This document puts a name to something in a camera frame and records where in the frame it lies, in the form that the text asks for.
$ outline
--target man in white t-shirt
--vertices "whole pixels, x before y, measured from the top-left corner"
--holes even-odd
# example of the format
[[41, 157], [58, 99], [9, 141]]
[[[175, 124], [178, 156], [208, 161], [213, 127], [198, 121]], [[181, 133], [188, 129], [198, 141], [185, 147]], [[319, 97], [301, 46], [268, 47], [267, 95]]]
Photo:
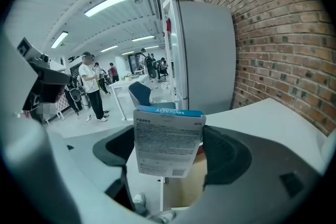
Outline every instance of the man in white t-shirt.
[[80, 65], [78, 72], [83, 81], [84, 90], [89, 96], [91, 106], [96, 114], [97, 120], [105, 122], [107, 121], [106, 117], [109, 116], [107, 114], [109, 110], [103, 110], [99, 87], [96, 81], [98, 79], [98, 76], [95, 74], [91, 66], [93, 62], [93, 57], [91, 53], [86, 51], [82, 54], [82, 59], [83, 62]]

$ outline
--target red object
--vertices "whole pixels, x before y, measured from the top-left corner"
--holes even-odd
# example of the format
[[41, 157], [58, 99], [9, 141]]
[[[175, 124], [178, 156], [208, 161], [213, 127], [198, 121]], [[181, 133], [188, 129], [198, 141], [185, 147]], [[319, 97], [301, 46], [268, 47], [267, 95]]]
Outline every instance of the red object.
[[31, 119], [31, 118], [32, 118], [32, 117], [31, 117], [31, 114], [30, 114], [29, 111], [23, 111], [23, 112], [21, 113], [21, 116], [24, 116], [24, 117], [26, 117], [26, 118], [28, 118], [28, 119]]
[[166, 21], [166, 26], [167, 26], [167, 32], [171, 34], [172, 33], [172, 26], [171, 26], [171, 23], [170, 23], [170, 19], [168, 19]]
[[117, 68], [115, 66], [112, 66], [110, 69], [111, 69], [112, 76], [118, 75]]

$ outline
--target person in red shirt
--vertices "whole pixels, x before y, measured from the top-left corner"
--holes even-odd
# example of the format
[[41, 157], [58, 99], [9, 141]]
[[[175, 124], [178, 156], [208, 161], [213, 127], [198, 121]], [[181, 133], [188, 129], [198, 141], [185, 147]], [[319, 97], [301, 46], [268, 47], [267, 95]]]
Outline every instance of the person in red shirt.
[[112, 83], [119, 81], [117, 68], [113, 65], [113, 62], [110, 63], [110, 74], [112, 74]]

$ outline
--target barcode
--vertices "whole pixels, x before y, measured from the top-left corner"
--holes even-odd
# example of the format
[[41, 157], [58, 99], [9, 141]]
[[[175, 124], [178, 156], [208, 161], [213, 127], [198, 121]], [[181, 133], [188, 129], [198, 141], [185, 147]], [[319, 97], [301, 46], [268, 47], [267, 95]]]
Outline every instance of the barcode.
[[185, 169], [174, 169], [173, 170], [173, 176], [182, 176]]

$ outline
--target office chair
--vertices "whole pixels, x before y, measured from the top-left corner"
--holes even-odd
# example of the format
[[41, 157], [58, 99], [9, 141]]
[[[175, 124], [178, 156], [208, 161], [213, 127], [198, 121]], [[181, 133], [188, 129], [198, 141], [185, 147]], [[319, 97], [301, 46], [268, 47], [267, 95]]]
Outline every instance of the office chair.
[[151, 95], [151, 89], [139, 82], [131, 84], [128, 87], [128, 91], [130, 93], [132, 102], [135, 107], [137, 107], [138, 105], [146, 105], [146, 106], [156, 106], [158, 108], [175, 109], [174, 102], [151, 103], [149, 101], [149, 96]]

